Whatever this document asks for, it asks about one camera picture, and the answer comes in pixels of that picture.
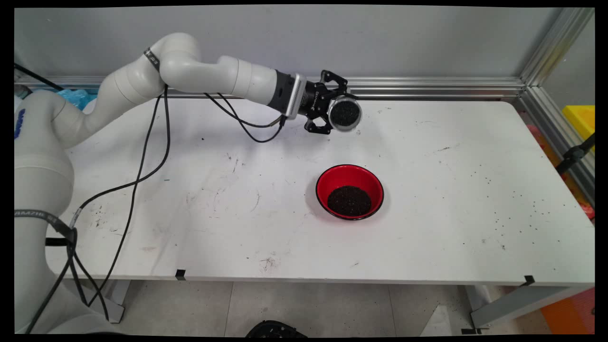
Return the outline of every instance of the bowl rim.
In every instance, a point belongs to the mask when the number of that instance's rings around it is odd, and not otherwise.
[[[335,167],[339,167],[339,166],[355,166],[358,167],[360,169],[364,169],[365,171],[369,172],[372,176],[374,176],[374,178],[376,178],[376,180],[378,181],[378,184],[380,184],[380,189],[382,190],[382,198],[380,199],[380,203],[378,204],[378,207],[376,208],[376,210],[370,212],[369,214],[365,215],[365,216],[341,216],[340,214],[336,214],[333,213],[331,210],[328,210],[328,208],[326,208],[323,205],[323,202],[321,202],[321,199],[319,198],[319,181],[321,180],[321,177],[323,177],[323,175],[335,168]],[[349,220],[349,221],[357,221],[357,220],[363,220],[364,218],[368,218],[369,216],[372,216],[373,214],[377,213],[380,210],[380,207],[382,207],[382,204],[384,203],[384,186],[382,186],[382,182],[380,182],[380,179],[378,178],[378,176],[376,176],[372,171],[369,171],[368,169],[366,169],[365,167],[359,166],[359,165],[354,165],[354,164],[339,164],[339,165],[334,165],[332,167],[330,167],[329,169],[323,171],[323,173],[321,173],[321,175],[318,177],[317,179],[317,184],[314,186],[314,193],[317,196],[317,201],[319,201],[319,204],[321,205],[321,208],[323,208],[325,211],[329,212],[331,215],[337,217],[337,218],[341,218],[343,220]]]

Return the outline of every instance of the black cable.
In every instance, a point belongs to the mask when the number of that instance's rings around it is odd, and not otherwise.
[[[251,127],[255,127],[255,128],[268,128],[268,127],[272,127],[274,125],[277,124],[277,122],[280,121],[282,116],[279,116],[278,118],[275,119],[275,121],[272,121],[270,124],[267,125],[256,125],[256,124],[252,124],[250,122],[247,122],[245,120],[241,120],[239,119],[238,116],[234,116],[232,115],[229,111],[227,111],[222,105],[220,105],[213,97],[211,97],[211,95],[207,94],[206,92],[204,92],[203,94],[205,94],[205,96],[207,96],[209,98],[209,100],[213,101],[213,103],[215,103],[216,106],[218,106],[220,109],[222,109],[226,114],[232,116],[233,119],[237,120],[238,122],[241,122],[242,124],[246,124],[247,126],[251,126]],[[218,93],[218,95],[224,99],[224,101],[226,101],[226,103],[228,102],[221,94]]]
[[[72,258],[74,257],[74,253],[76,252],[76,241],[78,240],[78,232],[76,231],[76,229],[74,229],[73,234],[74,234],[73,248],[71,249],[71,253],[69,253],[69,255],[67,256],[66,264],[63,267],[63,270],[61,271],[61,273],[59,274],[59,276],[57,277],[57,280],[53,284],[53,287],[50,288],[49,294],[46,295],[46,298],[44,298],[44,301],[42,302],[42,304],[38,308],[38,311],[36,311],[36,314],[32,318],[32,322],[27,327],[26,334],[32,332],[32,329],[34,328],[34,325],[36,324],[36,322],[38,322],[38,319],[40,318],[40,315],[42,315],[42,312],[44,311],[44,309],[46,308],[46,306],[49,304],[49,301],[50,301],[51,297],[55,294],[55,291],[59,287],[59,284],[63,280],[63,277],[66,275],[67,269],[69,268],[70,263],[72,262]]]
[[[228,100],[226,100],[225,97],[222,96],[222,94],[218,93],[218,95],[224,100],[226,101],[226,103],[228,104],[228,107],[230,107],[230,110],[232,110],[232,112],[234,113],[234,116],[238,119],[238,123],[241,124],[241,127],[243,128],[243,130],[245,131],[245,133],[247,133],[247,135],[253,139],[255,142],[269,142],[271,140],[273,140],[277,135],[278,132],[281,131],[281,129],[283,128],[283,125],[285,124],[285,119],[287,119],[286,116],[281,115],[277,120],[279,120],[279,125],[278,125],[278,130],[274,133],[273,136],[271,136],[270,138],[266,139],[266,140],[258,140],[255,139],[254,136],[251,135],[251,133],[249,133],[249,131],[247,131],[247,128],[245,128],[245,126],[243,125],[243,123],[241,122],[241,120],[238,118],[237,112],[234,110],[234,108],[232,108],[232,105],[230,104],[230,102],[228,102]]]
[[[122,238],[120,239],[120,244],[118,245],[118,250],[116,251],[116,255],[114,256],[114,260],[112,261],[112,265],[110,266],[110,270],[108,271],[108,274],[106,275],[105,279],[103,280],[101,286],[99,286],[99,290],[96,291],[95,295],[93,296],[93,298],[91,299],[91,301],[89,302],[89,306],[91,306],[91,304],[93,303],[93,301],[95,300],[95,298],[99,295],[101,297],[101,289],[104,287],[104,285],[107,283],[108,279],[110,278],[110,275],[112,274],[112,270],[114,269],[114,266],[116,264],[116,261],[118,260],[118,255],[120,254],[120,250],[122,249],[122,244],[125,241],[125,237],[126,237],[126,233],[129,229],[129,224],[131,223],[131,217],[133,216],[133,206],[135,204],[135,192],[137,190],[137,184],[142,182],[143,180],[145,180],[146,178],[148,178],[149,176],[151,176],[154,172],[156,172],[158,169],[160,169],[160,167],[165,164],[165,161],[167,160],[167,156],[169,155],[169,146],[171,145],[171,132],[170,132],[170,126],[169,126],[169,104],[167,102],[167,89],[168,86],[165,85],[165,116],[167,118],[167,151],[165,152],[165,158],[163,158],[162,162],[160,165],[158,165],[158,167],[152,171],[150,174],[148,174],[145,178],[139,178],[142,174],[142,169],[143,169],[143,161],[144,158],[146,156],[146,148],[148,147],[148,139],[150,138],[150,133],[152,132],[152,126],[154,125],[154,119],[156,118],[156,109],[158,107],[158,103],[161,100],[161,97],[159,96],[157,101],[156,101],[156,105],[154,106],[154,113],[152,114],[152,121],[150,122],[150,127],[148,128],[148,133],[146,134],[146,140],[143,143],[143,153],[142,153],[142,160],[141,163],[139,164],[139,171],[137,172],[137,178],[135,179],[135,182],[133,185],[133,193],[131,195],[131,208],[129,209],[129,217],[126,220],[126,226],[125,226],[125,231],[122,234]],[[86,205],[86,203],[89,203],[90,201],[88,200],[87,202],[85,202],[85,204],[83,204],[82,206],[80,206],[81,208],[83,208],[84,205]]]
[[[78,216],[80,215],[80,212],[90,202],[93,202],[94,200],[98,199],[99,197],[104,196],[106,194],[109,194],[110,192],[114,192],[114,191],[117,191],[117,190],[120,190],[120,189],[124,189],[126,187],[130,187],[132,185],[135,185],[137,183],[141,183],[141,182],[147,180],[150,176],[154,175],[158,170],[160,170],[160,168],[165,164],[165,161],[167,161],[167,157],[169,156],[169,146],[171,144],[170,139],[169,139],[170,138],[170,133],[169,133],[169,126],[168,126],[168,124],[169,124],[168,108],[169,107],[167,105],[167,86],[165,86],[164,96],[165,96],[165,110],[167,110],[166,115],[167,115],[167,138],[168,138],[168,140],[167,140],[167,150],[165,151],[165,156],[162,158],[161,163],[154,170],[152,170],[152,172],[150,172],[149,174],[143,176],[139,180],[135,180],[133,182],[130,182],[130,183],[127,183],[127,184],[123,184],[121,186],[113,187],[112,189],[108,189],[108,190],[102,191],[99,194],[94,195],[93,197],[91,197],[88,200],[86,200],[83,204],[80,205],[80,207],[78,208],[78,210],[76,210],[76,214],[74,214],[74,217],[72,218],[72,222],[70,223],[70,227],[74,227],[74,225],[76,224],[76,219],[78,219]],[[156,99],[156,105],[154,106],[154,113],[153,113],[154,115],[156,115],[156,108],[158,107],[158,103],[159,103],[160,100],[161,100],[161,96],[159,96]]]
[[[67,256],[70,256],[72,250],[72,246],[68,244],[66,246]],[[76,273],[76,266],[74,266],[74,261],[70,262],[70,271],[72,272],[72,278],[74,278],[74,282],[76,283],[76,291],[78,291],[78,295],[80,296],[80,301],[84,305],[86,305],[86,297],[85,292],[82,290],[82,284],[80,283],[80,279],[78,278],[78,273]]]
[[[26,69],[26,68],[22,67],[21,65],[19,65],[19,64],[17,64],[17,63],[14,63],[14,64],[15,64],[15,69],[17,69],[17,70],[19,70],[19,71],[23,72],[24,74],[26,74],[26,75],[28,75],[28,76],[31,76],[31,77],[33,77],[33,78],[35,78],[35,79],[39,80],[40,82],[42,82],[42,83],[46,84],[47,86],[50,86],[50,87],[51,87],[51,88],[53,88],[53,89],[56,89],[56,90],[59,90],[59,91],[62,91],[62,90],[63,90],[63,88],[62,88],[62,87],[60,87],[60,86],[58,86],[58,85],[54,84],[53,82],[51,82],[51,81],[49,81],[49,80],[45,79],[44,77],[42,77],[42,76],[40,76],[40,75],[38,75],[38,74],[35,74],[35,73],[33,73],[32,71],[29,71],[28,69]]]
[[[74,252],[74,259],[76,260],[76,263],[78,263],[78,266],[80,267],[80,269],[82,270],[82,272],[85,274],[85,276],[87,277],[87,279],[89,279],[89,281],[93,284],[93,288],[95,289],[95,293],[98,293],[98,292],[101,293],[101,289],[97,286],[97,283],[95,282],[95,279],[93,279],[93,277],[91,277],[91,275],[86,271],[86,268],[80,262],[80,259],[78,258],[78,254],[76,252]],[[102,302],[103,315],[106,316],[106,321],[109,321],[110,318],[108,316],[108,308],[106,307],[106,301],[103,299],[103,296],[99,296],[99,301]]]

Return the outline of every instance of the black seeds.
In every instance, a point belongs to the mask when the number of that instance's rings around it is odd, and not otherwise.
[[[371,209],[371,199],[356,186],[342,186],[327,198],[327,206],[340,215],[361,216]]]
[[[331,111],[331,120],[340,126],[350,126],[359,118],[359,107],[353,102],[339,102]]]

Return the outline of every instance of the black bowl rim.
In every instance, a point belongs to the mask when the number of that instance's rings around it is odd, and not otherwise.
[[[336,215],[333,212],[327,210],[327,208],[323,205],[323,203],[321,203],[321,199],[319,198],[319,181],[321,180],[321,177],[323,177],[323,175],[325,174],[325,172],[338,167],[338,166],[356,166],[356,167],[360,167],[364,170],[366,170],[367,172],[371,173],[372,176],[376,177],[376,179],[378,180],[378,183],[380,183],[380,189],[382,189],[382,198],[380,199],[380,204],[378,205],[378,208],[376,208],[376,210],[374,210],[373,212],[363,216],[363,217],[357,217],[357,218],[348,218],[348,217],[343,217],[340,215]],[[348,220],[348,221],[358,221],[358,220],[363,220],[364,218],[368,218],[369,216],[372,216],[373,214],[377,213],[378,210],[380,210],[380,207],[382,206],[382,204],[384,203],[384,186],[382,186],[382,182],[380,181],[380,178],[378,178],[378,176],[376,176],[372,171],[369,171],[368,169],[366,169],[365,167],[359,166],[359,165],[355,165],[355,164],[339,164],[339,165],[334,165],[332,167],[330,167],[329,169],[323,171],[323,173],[321,173],[321,175],[317,178],[317,184],[314,186],[314,193],[315,195],[317,195],[317,201],[319,201],[319,204],[321,205],[321,208],[323,208],[325,211],[329,212],[331,215],[337,217],[337,218],[341,218],[343,220]]]

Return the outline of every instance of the gray wall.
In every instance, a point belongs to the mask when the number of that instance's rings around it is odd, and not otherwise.
[[[595,105],[595,15],[542,86],[560,109]]]
[[[160,37],[187,32],[222,54],[318,77],[517,76],[557,8],[213,5],[15,9],[17,63],[48,76],[103,76]]]

